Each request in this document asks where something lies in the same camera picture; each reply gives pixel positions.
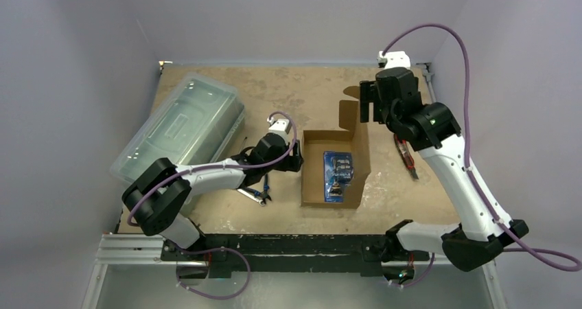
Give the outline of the brown cardboard express box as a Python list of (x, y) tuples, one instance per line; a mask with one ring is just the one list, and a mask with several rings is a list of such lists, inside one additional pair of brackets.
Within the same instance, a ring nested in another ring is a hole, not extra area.
[(360, 87), (343, 91), (338, 130), (304, 130), (301, 206), (357, 209), (371, 173), (368, 125), (360, 121)]

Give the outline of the red utility knife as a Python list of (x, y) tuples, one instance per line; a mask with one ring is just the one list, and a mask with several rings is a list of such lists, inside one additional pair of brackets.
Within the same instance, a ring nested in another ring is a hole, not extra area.
[(394, 142), (396, 145), (396, 148), (398, 149), (399, 155), (407, 169), (407, 171), (409, 172), (409, 174), (411, 175), (413, 180), (419, 180), (416, 168), (415, 168), (415, 161), (409, 151), (408, 148), (408, 143), (407, 141), (400, 139), (396, 134), (393, 135), (394, 138)]

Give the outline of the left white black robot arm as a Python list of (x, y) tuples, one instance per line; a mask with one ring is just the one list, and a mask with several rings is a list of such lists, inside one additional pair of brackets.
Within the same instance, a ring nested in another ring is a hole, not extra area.
[(168, 158), (160, 158), (122, 194), (128, 210), (126, 222), (146, 236), (163, 236), (187, 260), (197, 260), (204, 253), (205, 237), (181, 214), (187, 198), (250, 187), (273, 170), (298, 172), (302, 164), (300, 141), (287, 142), (276, 133), (267, 133), (255, 146), (220, 162), (175, 165)]

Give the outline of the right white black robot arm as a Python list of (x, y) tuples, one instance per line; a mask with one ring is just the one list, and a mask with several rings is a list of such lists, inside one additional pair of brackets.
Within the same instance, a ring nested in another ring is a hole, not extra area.
[(460, 218), (455, 225), (403, 220), (386, 232), (383, 261), (412, 251), (444, 255), (465, 272), (498, 257), (529, 233), (524, 220), (511, 217), (489, 191), (464, 152), (466, 141), (451, 110), (425, 104), (419, 80), (404, 67), (379, 71), (359, 83), (360, 121), (383, 124), (429, 165)]

